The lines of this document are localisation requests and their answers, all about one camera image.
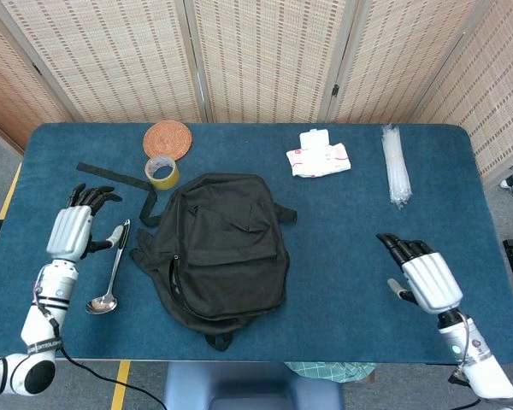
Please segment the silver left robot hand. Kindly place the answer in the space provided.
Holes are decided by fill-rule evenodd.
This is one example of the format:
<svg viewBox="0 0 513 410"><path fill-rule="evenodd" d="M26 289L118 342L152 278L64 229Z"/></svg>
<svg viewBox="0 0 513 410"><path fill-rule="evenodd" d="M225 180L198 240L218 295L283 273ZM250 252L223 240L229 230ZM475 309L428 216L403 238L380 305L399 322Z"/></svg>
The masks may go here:
<svg viewBox="0 0 513 410"><path fill-rule="evenodd" d="M56 216L47 243L46 252L53 260L77 263L88 253L113 248L121 241L123 225L118 225L105 240L92 239L93 219L107 201L121 201L112 186L86 188L85 184L78 184L74 187L67 206Z"/></svg>

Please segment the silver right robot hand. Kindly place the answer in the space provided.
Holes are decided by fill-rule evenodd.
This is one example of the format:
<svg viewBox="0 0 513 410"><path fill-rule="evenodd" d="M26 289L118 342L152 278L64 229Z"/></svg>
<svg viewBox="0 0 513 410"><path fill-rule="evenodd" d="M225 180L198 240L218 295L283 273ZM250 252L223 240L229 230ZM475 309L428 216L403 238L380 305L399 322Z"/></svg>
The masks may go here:
<svg viewBox="0 0 513 410"><path fill-rule="evenodd" d="M403 240L391 233L376 237L398 264L409 290L390 278L388 285L397 296L417 304L429 314L442 314L459 307L463 293L443 256L421 240Z"/></svg>

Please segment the black fabric backpack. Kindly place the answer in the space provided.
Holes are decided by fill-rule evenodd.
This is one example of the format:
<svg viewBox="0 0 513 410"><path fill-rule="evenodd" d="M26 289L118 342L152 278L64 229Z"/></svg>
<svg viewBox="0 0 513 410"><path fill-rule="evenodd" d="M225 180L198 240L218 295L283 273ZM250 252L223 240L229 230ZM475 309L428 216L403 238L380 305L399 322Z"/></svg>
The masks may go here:
<svg viewBox="0 0 513 410"><path fill-rule="evenodd" d="M162 305L185 327L225 351L233 333L286 299L290 266L283 223L295 210L276 203L255 174L205 173L175 190L160 215L151 215L148 183L83 162L78 170L148 191L130 256L150 276Z"/></svg>

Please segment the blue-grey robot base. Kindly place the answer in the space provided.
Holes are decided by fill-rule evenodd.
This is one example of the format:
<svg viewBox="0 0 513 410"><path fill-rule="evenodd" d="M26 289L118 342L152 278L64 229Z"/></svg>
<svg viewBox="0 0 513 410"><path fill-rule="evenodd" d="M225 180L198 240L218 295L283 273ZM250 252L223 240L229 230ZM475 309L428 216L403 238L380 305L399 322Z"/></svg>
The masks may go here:
<svg viewBox="0 0 513 410"><path fill-rule="evenodd" d="M174 361L163 401L168 410L344 410L339 384L280 362Z"/></svg>

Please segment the blue felt table cover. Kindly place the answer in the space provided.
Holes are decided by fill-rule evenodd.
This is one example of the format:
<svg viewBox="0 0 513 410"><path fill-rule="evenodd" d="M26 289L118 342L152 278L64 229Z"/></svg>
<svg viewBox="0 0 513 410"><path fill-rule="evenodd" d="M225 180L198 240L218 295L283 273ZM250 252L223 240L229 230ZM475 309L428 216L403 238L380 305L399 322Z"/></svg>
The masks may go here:
<svg viewBox="0 0 513 410"><path fill-rule="evenodd" d="M115 253L89 255L63 326L69 354L86 359L451 362L437 319L399 300L389 278L397 264L379 241L390 232L420 239L445 258L470 315L497 359L513 362L513 292L486 204L468 133L454 125L403 124L400 135L412 197L390 202L378 125L331 124L330 138L351 160L347 172L292 176L286 152L305 124L194 124L180 160L183 182L204 173L255 173L298 220L282 228L291 265L285 303L234 334L225 352L173 320L150 277L124 255L119 304L90 315L104 293ZM145 123L50 123L30 138L0 231L0 356L22 353L21 328L57 213L79 183L103 180L81 162L140 178Z"/></svg>

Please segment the yellow packing tape roll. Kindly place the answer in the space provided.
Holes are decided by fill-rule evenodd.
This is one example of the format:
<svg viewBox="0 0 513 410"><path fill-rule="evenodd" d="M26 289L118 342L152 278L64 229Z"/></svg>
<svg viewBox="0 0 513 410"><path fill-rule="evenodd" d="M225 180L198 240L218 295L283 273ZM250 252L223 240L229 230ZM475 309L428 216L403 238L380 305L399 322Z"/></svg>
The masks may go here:
<svg viewBox="0 0 513 410"><path fill-rule="evenodd" d="M155 173L164 167L170 167L171 172L163 178L156 178ZM156 156L150 158L144 165L146 178L157 190L168 190L178 184L180 170L174 159L167 156Z"/></svg>

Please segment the clear plastic straw bundle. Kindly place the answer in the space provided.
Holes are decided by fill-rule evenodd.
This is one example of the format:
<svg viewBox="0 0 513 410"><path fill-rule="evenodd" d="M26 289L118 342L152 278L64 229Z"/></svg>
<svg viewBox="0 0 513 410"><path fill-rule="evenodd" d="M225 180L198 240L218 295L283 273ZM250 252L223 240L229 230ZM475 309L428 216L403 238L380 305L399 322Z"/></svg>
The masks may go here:
<svg viewBox="0 0 513 410"><path fill-rule="evenodd" d="M412 196L412 189L404 161L399 127L392 124L383 126L381 142L390 201L398 208L402 208Z"/></svg>

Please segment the round woven rattan coaster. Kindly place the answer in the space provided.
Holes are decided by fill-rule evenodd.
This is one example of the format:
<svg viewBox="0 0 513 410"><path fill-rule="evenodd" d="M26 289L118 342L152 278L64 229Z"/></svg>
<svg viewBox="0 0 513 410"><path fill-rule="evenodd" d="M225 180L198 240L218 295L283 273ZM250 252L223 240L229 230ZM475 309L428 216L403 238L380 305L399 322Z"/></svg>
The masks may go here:
<svg viewBox="0 0 513 410"><path fill-rule="evenodd" d="M143 137L143 150L149 158L166 156L178 161L192 146L190 129L177 120L164 120L151 126Z"/></svg>

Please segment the green checked cloth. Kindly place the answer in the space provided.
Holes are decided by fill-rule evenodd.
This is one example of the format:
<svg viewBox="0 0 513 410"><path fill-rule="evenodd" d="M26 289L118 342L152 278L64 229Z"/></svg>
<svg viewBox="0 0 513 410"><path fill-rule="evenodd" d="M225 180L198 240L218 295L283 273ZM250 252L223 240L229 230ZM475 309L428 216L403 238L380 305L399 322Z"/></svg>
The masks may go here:
<svg viewBox="0 0 513 410"><path fill-rule="evenodd" d="M325 379L337 384L359 382L375 370L375 363L367 362L285 362L298 376Z"/></svg>

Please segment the white wet wipes pack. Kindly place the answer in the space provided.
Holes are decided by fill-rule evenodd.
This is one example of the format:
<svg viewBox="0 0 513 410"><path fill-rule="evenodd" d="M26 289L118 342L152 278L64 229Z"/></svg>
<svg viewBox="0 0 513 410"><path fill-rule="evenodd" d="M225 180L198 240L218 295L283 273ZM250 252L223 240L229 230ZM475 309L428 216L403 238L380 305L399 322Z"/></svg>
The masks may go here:
<svg viewBox="0 0 513 410"><path fill-rule="evenodd" d="M299 134L300 147L286 152L293 176L319 178L351 170L351 161L342 143L330 144L327 129L311 129Z"/></svg>

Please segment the woven bamboo folding screen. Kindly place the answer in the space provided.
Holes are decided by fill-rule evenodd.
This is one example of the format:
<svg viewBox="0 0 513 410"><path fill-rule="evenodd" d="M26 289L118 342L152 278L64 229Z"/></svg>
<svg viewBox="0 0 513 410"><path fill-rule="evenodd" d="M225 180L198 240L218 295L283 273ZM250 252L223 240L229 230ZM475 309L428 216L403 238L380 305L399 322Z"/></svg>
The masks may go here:
<svg viewBox="0 0 513 410"><path fill-rule="evenodd" d="M513 162L513 0L0 0L0 130L439 123Z"/></svg>

